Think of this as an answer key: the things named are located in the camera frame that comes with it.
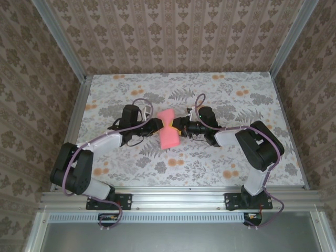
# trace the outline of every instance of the metal base plate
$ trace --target metal base plate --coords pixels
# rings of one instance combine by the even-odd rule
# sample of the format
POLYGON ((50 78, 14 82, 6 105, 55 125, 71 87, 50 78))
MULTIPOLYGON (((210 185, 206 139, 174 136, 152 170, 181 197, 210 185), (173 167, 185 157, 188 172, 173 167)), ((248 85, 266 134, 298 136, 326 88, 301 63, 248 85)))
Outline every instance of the metal base plate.
POLYGON ((255 209, 259 210, 261 207, 263 209, 273 209, 272 200, 267 194, 260 193, 253 197, 250 205, 248 207, 242 205, 242 194, 241 193, 225 193, 225 208, 229 211, 237 209, 255 209))
MULTIPOLYGON (((116 193, 115 197, 116 199, 114 202, 120 205, 123 210, 131 210, 132 194, 116 193)), ((118 210, 118 208, 112 204, 103 203, 88 198, 86 202, 86 210, 118 210)))

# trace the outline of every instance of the wire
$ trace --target wire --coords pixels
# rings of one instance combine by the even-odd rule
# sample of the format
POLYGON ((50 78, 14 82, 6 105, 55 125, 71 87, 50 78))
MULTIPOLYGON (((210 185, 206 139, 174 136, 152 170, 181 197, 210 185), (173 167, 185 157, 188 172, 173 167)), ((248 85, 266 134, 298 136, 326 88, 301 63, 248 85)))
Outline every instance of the wire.
MULTIPOLYGON (((267 190, 266 190, 266 183, 267 183, 267 180, 269 178, 269 174, 270 172, 275 168, 275 166, 277 166, 280 162, 280 159, 281 159, 281 154, 280 154, 280 151, 279 149, 277 148, 276 144, 272 141, 271 138, 269 138, 268 136, 266 136, 264 133, 262 133, 260 130, 257 130, 251 126, 238 126, 238 127, 231 127, 231 128, 214 128, 214 127, 211 127, 209 125, 207 125, 205 122, 202 121, 200 115, 198 114, 198 110, 197 108, 199 108, 203 102, 205 101, 205 94, 204 93, 201 93, 199 96, 197 96, 196 100, 195 100, 195 114, 197 116, 197 118, 199 119, 200 123, 203 124, 204 126, 206 126, 207 128, 209 129, 212 129, 212 130, 217 130, 217 131, 223 131, 223 130, 239 130, 239 129, 249 129, 249 130, 253 130, 254 132, 256 132, 257 134, 260 134, 262 137, 264 137, 272 146, 273 148, 275 149, 276 153, 277 153, 277 160, 276 162, 268 169, 267 173, 266 173, 266 176, 265 176, 265 179, 264 179, 264 182, 262 183, 262 189, 264 190, 264 192, 269 196, 271 197, 272 199, 276 200, 277 202, 279 202, 282 207, 281 209, 279 210, 279 212, 277 212, 269 221, 267 221, 266 223, 263 223, 261 225, 259 225, 258 227, 263 227, 263 226, 266 226, 267 224, 269 224, 270 222, 272 222, 285 208, 285 205, 284 203, 279 200, 278 198, 275 198, 274 196, 272 196, 267 190), (200 97, 203 96, 203 100, 202 102, 200 102, 198 104, 198 100, 200 99, 200 97)), ((251 226, 255 226, 253 223, 249 222, 246 220, 246 222, 248 224, 250 224, 251 226)))
POLYGON ((195 135, 195 134, 193 134, 193 140, 194 140, 194 141, 206 142, 205 140, 202 140, 202 139, 195 139, 195 138, 194 138, 194 135, 195 135))
POLYGON ((128 147, 134 147, 134 146, 137 146, 138 144, 142 143, 144 139, 145 139, 145 137, 143 136, 140 142, 135 143, 135 144, 133 144, 133 145, 128 145, 128 142, 127 142, 126 145, 127 145, 128 147))
POLYGON ((141 122, 143 121, 143 117, 142 117, 142 112, 141 109, 139 109, 140 115, 141 115, 141 122))
MULTIPOLYGON (((128 130, 134 130, 134 129, 140 128, 140 127, 144 126, 146 123, 148 123, 149 120, 153 117, 153 111, 154 111, 153 104, 152 104, 148 99, 145 99, 145 98, 137 98, 137 99, 135 99, 135 100, 133 101, 132 105, 134 105, 134 104, 135 104, 137 101, 139 101, 139 100, 143 100, 143 101, 145 101, 145 102, 148 103, 148 104, 150 105, 150 107, 151 107, 151 113, 150 113, 150 115, 149 115, 149 117, 147 118, 146 121, 144 121, 143 123, 141 123, 141 124, 139 124, 139 125, 137 125, 137 126, 134 126, 134 127, 130 127, 130 128, 126 128, 126 129, 121 129, 121 130, 110 131, 110 132, 104 133, 103 135, 100 135, 100 136, 98 136, 98 137, 96 137, 96 138, 90 140, 89 142, 86 142, 86 143, 83 144, 82 146, 78 147, 78 149, 74 152, 74 154, 72 155, 72 157, 71 157, 71 159, 70 159, 70 161, 69 161, 69 164, 68 164, 68 166, 67 166, 67 169, 66 169, 66 171, 65 171, 65 173, 64 173, 64 178, 63 178, 63 182, 62 182, 62 191, 63 191, 63 193, 64 193, 66 196, 69 197, 69 196, 73 196, 73 195, 74 195, 74 193, 67 193, 67 191, 66 191, 66 181, 67 181, 67 177, 68 177, 68 175, 69 175, 69 172, 70 172, 70 169, 71 169, 72 164, 74 163, 74 161, 75 161, 75 159, 76 159, 78 153, 79 153, 83 148, 85 148, 86 146, 89 146, 89 145, 95 143, 96 141, 98 141, 98 140, 100 140, 100 139, 102 139, 102 138, 105 138, 106 136, 113 135, 113 134, 117 134, 117 133, 124 132, 124 131, 128 131, 128 130)), ((99 198, 95 198, 95 197, 91 197, 91 198, 93 198, 94 200, 99 201, 99 202, 110 203, 110 204, 113 204, 113 205, 118 206, 118 204, 115 203, 115 202, 113 202, 113 201, 105 201, 105 200, 103 200, 103 199, 99 199, 99 198)), ((121 219, 121 216, 122 216, 122 209, 121 209, 120 206, 118 207, 118 209, 119 209, 119 218, 118 218, 118 220, 117 220, 112 226, 110 226, 110 228, 115 227, 115 225, 116 225, 116 224, 120 221, 120 219, 121 219)))

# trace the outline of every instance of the black mounting bracket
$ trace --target black mounting bracket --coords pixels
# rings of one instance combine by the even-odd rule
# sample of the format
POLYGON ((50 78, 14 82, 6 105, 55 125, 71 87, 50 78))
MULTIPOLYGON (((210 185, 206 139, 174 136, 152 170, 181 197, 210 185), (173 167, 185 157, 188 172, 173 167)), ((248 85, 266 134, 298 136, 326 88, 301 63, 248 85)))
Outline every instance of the black mounting bracket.
POLYGON ((241 193, 225 193, 225 208, 229 211, 238 209, 273 209, 272 199, 262 191, 256 196, 251 196, 244 188, 241 187, 241 193))
MULTIPOLYGON (((132 207, 132 194, 116 193, 113 199, 122 210, 131 210, 132 207)), ((103 203, 88 198, 86 202, 86 210, 118 210, 118 207, 110 203, 103 203)))

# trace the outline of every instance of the metal panel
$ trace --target metal panel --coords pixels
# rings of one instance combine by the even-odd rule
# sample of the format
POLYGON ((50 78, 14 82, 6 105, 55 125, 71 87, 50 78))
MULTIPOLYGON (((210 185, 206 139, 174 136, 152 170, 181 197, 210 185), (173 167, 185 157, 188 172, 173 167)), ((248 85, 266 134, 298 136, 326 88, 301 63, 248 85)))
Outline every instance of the metal panel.
POLYGON ((325 212, 311 212, 311 218, 323 252, 335 252, 336 243, 325 212))
POLYGON ((49 213, 37 213, 30 232, 25 252, 41 250, 42 242, 48 225, 49 213))
POLYGON ((319 252, 321 249, 310 213, 283 213, 259 230, 240 223, 134 223, 120 224, 109 231, 100 230, 93 223, 49 224, 42 251, 319 252))
POLYGON ((290 27, 288 34, 283 41, 278 54, 276 55, 272 66, 270 68, 270 74, 273 78, 276 77, 278 74, 281 66, 284 64, 287 56, 289 55, 290 51, 292 50, 296 40, 300 36, 304 26, 306 25, 311 13, 315 9, 319 0, 305 0, 298 16, 296 17, 295 21, 293 22, 292 26, 290 27))
MULTIPOLYGON (((97 223, 99 213, 51 213, 48 223, 97 223)), ((103 223, 114 223, 105 220, 103 223)), ((124 213, 120 223, 242 223, 244 213, 124 213)))

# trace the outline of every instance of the metal rail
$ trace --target metal rail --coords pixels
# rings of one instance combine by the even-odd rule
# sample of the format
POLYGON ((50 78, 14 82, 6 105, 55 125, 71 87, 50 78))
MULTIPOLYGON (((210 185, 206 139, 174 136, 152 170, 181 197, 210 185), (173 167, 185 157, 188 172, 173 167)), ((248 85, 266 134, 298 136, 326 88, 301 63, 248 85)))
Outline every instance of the metal rail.
MULTIPOLYGON (((323 203, 317 191, 307 191, 299 187, 269 187, 269 192, 282 200, 285 204, 284 211, 310 212, 322 210, 323 203)), ((117 193, 133 194, 131 210, 127 212, 146 213, 172 213, 172 212, 230 212, 225 209, 224 193, 237 193, 240 187, 135 187, 116 188, 117 193)), ((39 211, 45 212, 99 212, 88 211, 86 197, 66 197, 62 192, 43 193, 39 211)), ((273 201, 273 209, 267 212, 276 212, 281 205, 273 201)))

